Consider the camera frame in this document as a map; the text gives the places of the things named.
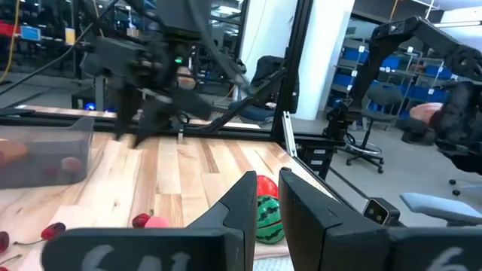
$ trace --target metal frame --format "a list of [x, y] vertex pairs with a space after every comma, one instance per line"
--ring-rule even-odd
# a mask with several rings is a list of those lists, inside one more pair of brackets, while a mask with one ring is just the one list
[[[246, 20], [249, 0], [245, 0], [243, 5], [242, 22]], [[190, 129], [200, 127], [201, 125], [185, 125], [181, 130], [167, 130], [159, 132], [159, 136], [178, 136], [182, 132], [183, 136], [193, 136], [200, 138], [214, 139], [241, 139], [252, 141], [276, 142], [282, 144], [285, 141], [283, 129], [283, 112], [289, 111], [293, 99], [293, 89], [297, 80], [298, 68], [300, 65], [301, 53], [304, 47], [305, 35], [307, 33], [308, 22], [310, 21], [310, 12], [313, 6], [313, 0], [298, 0], [296, 13], [294, 16], [293, 30], [290, 37], [289, 49], [287, 52], [287, 61], [285, 64], [286, 76], [282, 81], [279, 91], [275, 116], [273, 118], [273, 126], [271, 131], [263, 129], [240, 129], [222, 127], [215, 132], [209, 132], [202, 129]], [[56, 113], [32, 112], [22, 117], [18, 116], [0, 116], [0, 125], [6, 126], [71, 126], [78, 120], [78, 116]], [[96, 132], [113, 132], [113, 118], [94, 117], [94, 131]], [[130, 126], [130, 133], [137, 130], [137, 124]], [[330, 142], [322, 138], [321, 131], [319, 135], [296, 132], [294, 140], [301, 145], [335, 145], [336, 142]], [[320, 178], [304, 161], [299, 157], [292, 157], [303, 169], [305, 169], [315, 180], [317, 180], [325, 189], [327, 189], [335, 199], [346, 204], [351, 209], [356, 209], [344, 199], [337, 191], [335, 191], [324, 179]]]

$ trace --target black office chair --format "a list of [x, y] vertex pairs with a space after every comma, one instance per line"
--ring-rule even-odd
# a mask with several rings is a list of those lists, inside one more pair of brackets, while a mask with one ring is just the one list
[[[380, 83], [368, 89], [367, 98], [379, 107], [391, 109], [392, 105], [401, 103], [403, 96], [401, 95], [401, 91], [398, 87], [392, 84]], [[378, 173], [382, 174], [382, 165], [384, 164], [383, 157], [380, 156], [382, 150], [375, 144], [369, 143], [368, 138], [370, 137], [371, 127], [375, 121], [378, 123], [390, 123], [397, 116], [387, 114], [384, 111], [377, 111], [368, 108], [365, 109], [361, 115], [362, 117], [366, 117], [368, 119], [368, 131], [365, 133], [365, 137], [362, 141], [359, 141], [353, 138], [352, 135], [347, 134], [346, 147], [344, 149], [340, 149], [340, 151], [353, 154], [353, 157], [350, 157], [346, 160], [346, 164], [348, 166], [352, 164], [353, 160], [361, 158], [378, 167]]]

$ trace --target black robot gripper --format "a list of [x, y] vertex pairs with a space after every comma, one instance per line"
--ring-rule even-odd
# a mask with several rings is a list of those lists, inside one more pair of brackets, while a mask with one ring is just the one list
[[49, 241], [45, 271], [251, 271], [257, 175], [247, 172], [184, 229], [74, 229]]

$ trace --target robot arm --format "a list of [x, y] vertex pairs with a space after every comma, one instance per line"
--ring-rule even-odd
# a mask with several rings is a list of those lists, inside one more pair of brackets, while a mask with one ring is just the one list
[[[362, 100], [380, 70], [383, 60], [403, 42], [417, 37], [444, 58], [446, 67], [455, 75], [482, 81], [482, 53], [434, 27], [427, 20], [411, 17], [378, 26], [371, 36], [370, 53], [361, 67], [349, 94], [340, 106], [328, 114], [330, 123], [324, 134], [330, 139], [343, 140], [346, 128], [361, 117]], [[479, 154], [475, 144], [475, 120], [481, 88], [473, 83], [457, 83], [434, 123], [437, 145], [446, 155]]]

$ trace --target red fruit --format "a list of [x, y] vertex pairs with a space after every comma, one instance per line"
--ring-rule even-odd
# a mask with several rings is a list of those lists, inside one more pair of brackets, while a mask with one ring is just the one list
[[8, 233], [0, 232], [0, 254], [5, 252], [9, 245], [10, 245], [10, 236], [8, 235]]
[[53, 238], [57, 237], [60, 233], [63, 233], [65, 231], [66, 231], [65, 224], [62, 222], [57, 222], [49, 225], [44, 230], [42, 230], [40, 237], [43, 240], [50, 241]]
[[134, 229], [139, 229], [139, 228], [143, 228], [145, 226], [146, 223], [148, 223], [149, 219], [151, 218], [150, 215], [148, 214], [140, 214], [140, 215], [137, 215], [134, 219], [133, 219], [133, 228]]
[[278, 186], [265, 175], [258, 175], [258, 196], [274, 196], [278, 199]]

